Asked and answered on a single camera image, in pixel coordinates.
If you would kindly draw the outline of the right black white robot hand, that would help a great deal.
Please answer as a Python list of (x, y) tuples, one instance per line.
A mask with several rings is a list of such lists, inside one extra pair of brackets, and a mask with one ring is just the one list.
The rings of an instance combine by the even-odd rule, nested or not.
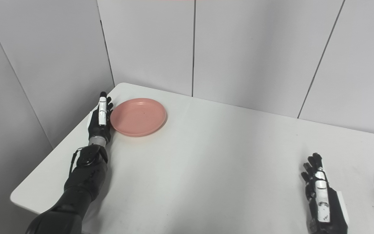
[(313, 153), (303, 164), (301, 177), (310, 209), (310, 234), (347, 234), (348, 219), (341, 192), (330, 187), (322, 157)]

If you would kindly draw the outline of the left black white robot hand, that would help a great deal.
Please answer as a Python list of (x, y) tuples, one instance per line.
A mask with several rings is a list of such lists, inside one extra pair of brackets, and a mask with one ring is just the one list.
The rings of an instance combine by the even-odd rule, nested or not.
[(110, 115), (112, 113), (113, 103), (111, 97), (105, 91), (100, 93), (98, 105), (92, 111), (88, 126), (89, 143), (105, 146), (111, 139)]

